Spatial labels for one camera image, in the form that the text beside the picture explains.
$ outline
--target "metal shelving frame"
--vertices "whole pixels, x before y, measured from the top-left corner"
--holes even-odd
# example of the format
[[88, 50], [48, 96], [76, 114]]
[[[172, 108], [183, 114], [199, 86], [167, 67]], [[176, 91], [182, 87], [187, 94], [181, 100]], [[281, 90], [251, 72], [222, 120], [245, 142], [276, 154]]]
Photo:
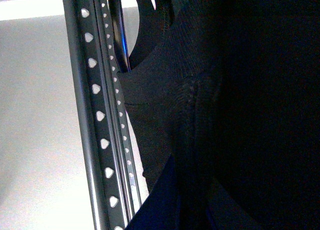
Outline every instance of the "metal shelving frame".
[[121, 0], [63, 0], [96, 230], [121, 230], [141, 198], [118, 71], [129, 71]]

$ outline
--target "navy clothing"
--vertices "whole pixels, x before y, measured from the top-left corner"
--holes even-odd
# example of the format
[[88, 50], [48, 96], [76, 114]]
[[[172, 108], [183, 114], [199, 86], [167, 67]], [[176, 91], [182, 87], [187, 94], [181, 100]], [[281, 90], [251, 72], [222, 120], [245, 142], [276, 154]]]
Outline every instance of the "navy clothing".
[[174, 12], [119, 79], [146, 177], [174, 157], [179, 229], [226, 220], [218, 183], [245, 213], [217, 227], [248, 215], [320, 229], [319, 0], [189, 0]]

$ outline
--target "white wall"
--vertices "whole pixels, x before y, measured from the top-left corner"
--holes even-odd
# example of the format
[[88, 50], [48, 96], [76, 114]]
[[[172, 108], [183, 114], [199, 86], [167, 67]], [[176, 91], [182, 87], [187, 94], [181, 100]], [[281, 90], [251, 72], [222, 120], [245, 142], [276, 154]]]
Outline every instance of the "white wall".
[[0, 32], [0, 229], [93, 229], [64, 17]]

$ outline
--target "dark knit garment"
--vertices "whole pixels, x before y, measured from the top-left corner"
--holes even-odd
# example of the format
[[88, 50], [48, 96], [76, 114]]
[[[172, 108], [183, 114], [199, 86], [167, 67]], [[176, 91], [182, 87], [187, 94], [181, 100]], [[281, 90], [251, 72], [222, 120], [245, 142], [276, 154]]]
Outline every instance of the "dark knit garment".
[[215, 179], [265, 229], [320, 229], [319, 14], [319, 0], [190, 0], [119, 74], [150, 188], [174, 156], [181, 229], [203, 227]]

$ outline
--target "ribbed knit fabric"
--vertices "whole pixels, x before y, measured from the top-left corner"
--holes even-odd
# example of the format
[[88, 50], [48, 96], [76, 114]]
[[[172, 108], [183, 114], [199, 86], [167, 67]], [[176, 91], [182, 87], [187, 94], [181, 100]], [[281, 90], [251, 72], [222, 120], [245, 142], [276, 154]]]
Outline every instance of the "ribbed knit fabric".
[[319, 0], [191, 0], [119, 74], [147, 181], [174, 156], [181, 229], [201, 228], [213, 176], [265, 229], [320, 228], [319, 13]]

